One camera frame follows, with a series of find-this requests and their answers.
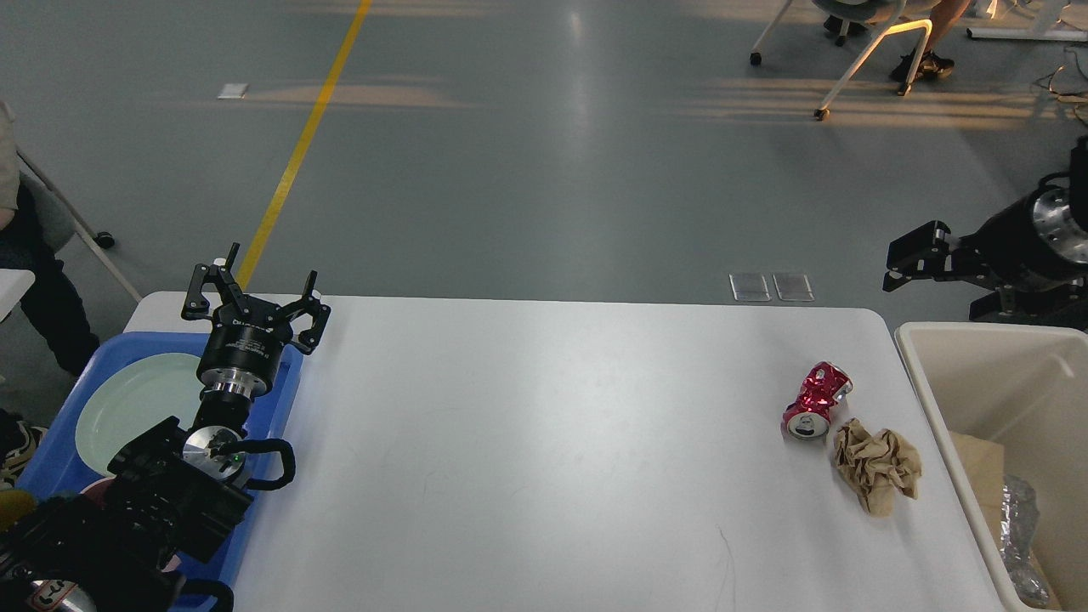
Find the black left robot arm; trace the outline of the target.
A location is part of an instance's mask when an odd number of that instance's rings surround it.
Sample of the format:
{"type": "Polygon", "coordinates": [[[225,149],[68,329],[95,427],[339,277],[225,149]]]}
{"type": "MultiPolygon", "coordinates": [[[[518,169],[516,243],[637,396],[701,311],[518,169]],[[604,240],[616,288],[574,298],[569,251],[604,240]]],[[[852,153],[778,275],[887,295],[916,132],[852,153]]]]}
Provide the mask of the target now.
{"type": "Polygon", "coordinates": [[[213,597],[224,582],[170,570],[176,554],[209,561],[244,522],[255,492],[297,473],[290,443],[249,437],[256,397],[275,387],[286,346],[311,354],[330,307],[309,272],[299,298],[280,305],[245,294],[232,276],[238,245],[198,264],[180,317],[212,326],[195,376],[201,403],[189,426],[176,416],[136,434],[109,462],[100,500],[52,495],[3,533],[3,605],[15,611],[166,611],[180,597],[213,597]]]}

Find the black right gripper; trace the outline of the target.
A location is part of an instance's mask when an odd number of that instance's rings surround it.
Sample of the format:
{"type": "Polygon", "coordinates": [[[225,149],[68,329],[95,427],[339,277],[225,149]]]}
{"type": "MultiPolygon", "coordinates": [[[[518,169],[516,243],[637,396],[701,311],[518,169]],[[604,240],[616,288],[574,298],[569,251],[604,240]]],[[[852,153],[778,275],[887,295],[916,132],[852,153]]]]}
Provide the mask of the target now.
{"type": "Polygon", "coordinates": [[[924,280],[986,289],[988,266],[999,284],[1016,291],[972,303],[972,322],[1085,328],[1087,291],[1058,287],[1087,272],[1086,243],[1085,192],[1041,187],[963,240],[944,222],[929,221],[891,241],[882,290],[924,280]]]}

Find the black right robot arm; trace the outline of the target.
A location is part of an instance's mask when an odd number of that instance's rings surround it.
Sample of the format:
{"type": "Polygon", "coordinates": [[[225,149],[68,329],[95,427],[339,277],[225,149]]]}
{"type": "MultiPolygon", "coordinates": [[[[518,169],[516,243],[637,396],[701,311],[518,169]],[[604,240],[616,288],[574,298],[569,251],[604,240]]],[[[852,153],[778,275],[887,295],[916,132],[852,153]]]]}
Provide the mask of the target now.
{"type": "Polygon", "coordinates": [[[960,281],[987,290],[970,303],[972,322],[1085,330],[1087,307],[1087,151],[967,236],[934,220],[891,241],[882,290],[912,281],[960,281]]]}

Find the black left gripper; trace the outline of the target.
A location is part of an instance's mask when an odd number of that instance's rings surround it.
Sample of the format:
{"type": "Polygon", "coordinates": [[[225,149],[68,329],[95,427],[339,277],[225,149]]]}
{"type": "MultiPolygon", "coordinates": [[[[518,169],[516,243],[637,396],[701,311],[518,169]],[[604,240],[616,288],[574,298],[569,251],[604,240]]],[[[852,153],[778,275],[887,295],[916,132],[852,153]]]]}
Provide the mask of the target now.
{"type": "Polygon", "coordinates": [[[302,355],[311,355],[318,348],[332,309],[318,295],[318,271],[311,270],[299,298],[276,307],[276,321],[269,321],[268,315],[260,313],[256,322],[247,320],[247,295],[232,272],[239,250],[240,244],[234,241],[225,258],[217,258],[213,264],[195,264],[180,318],[212,322],[195,371],[205,390],[225,391],[252,400],[275,387],[286,345],[294,346],[302,355]],[[220,298],[217,309],[207,301],[207,286],[212,286],[220,298]],[[300,318],[308,318],[310,325],[295,331],[292,325],[300,318]]]}

